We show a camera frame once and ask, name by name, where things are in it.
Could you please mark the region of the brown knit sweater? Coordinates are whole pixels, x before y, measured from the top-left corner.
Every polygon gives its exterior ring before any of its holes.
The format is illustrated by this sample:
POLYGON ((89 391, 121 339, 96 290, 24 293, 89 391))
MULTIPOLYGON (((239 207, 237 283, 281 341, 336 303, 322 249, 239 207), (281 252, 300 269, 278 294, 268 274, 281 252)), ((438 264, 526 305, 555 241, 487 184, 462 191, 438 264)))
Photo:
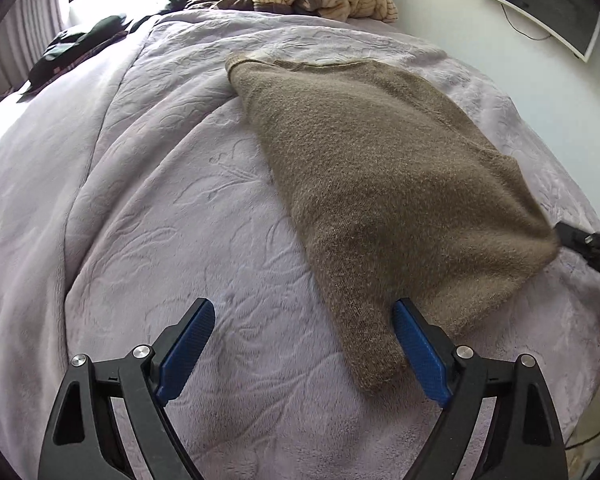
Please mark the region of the brown knit sweater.
POLYGON ((404 370, 396 300, 458 335, 556 258, 518 162, 426 79, 373 60, 226 71, 361 390, 404 370))

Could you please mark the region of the lavender embossed bed blanket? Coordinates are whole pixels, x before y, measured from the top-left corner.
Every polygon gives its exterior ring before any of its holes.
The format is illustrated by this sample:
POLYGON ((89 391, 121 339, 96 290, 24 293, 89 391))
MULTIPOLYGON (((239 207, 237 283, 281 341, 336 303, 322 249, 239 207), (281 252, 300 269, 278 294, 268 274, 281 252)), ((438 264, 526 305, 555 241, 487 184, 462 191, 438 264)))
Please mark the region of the lavender embossed bed blanket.
POLYGON ((352 382, 226 60, 358 58, 428 79, 517 159, 550 221, 597 231, 565 168, 474 68, 373 20, 189 11, 0 105, 0 449, 38 472, 69 360, 149 344, 199 297, 216 324, 168 413, 208 479, 400 479, 437 417, 405 373, 352 382))

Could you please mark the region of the grey pleated curtain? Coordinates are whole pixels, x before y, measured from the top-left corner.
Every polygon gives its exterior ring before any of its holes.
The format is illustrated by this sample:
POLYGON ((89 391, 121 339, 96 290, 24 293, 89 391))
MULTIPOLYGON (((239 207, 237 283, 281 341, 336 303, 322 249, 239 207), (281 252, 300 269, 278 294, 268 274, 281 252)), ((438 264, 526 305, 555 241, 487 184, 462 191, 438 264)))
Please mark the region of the grey pleated curtain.
POLYGON ((15 0, 0 23, 0 95, 24 84, 69 22, 69 0, 15 0))

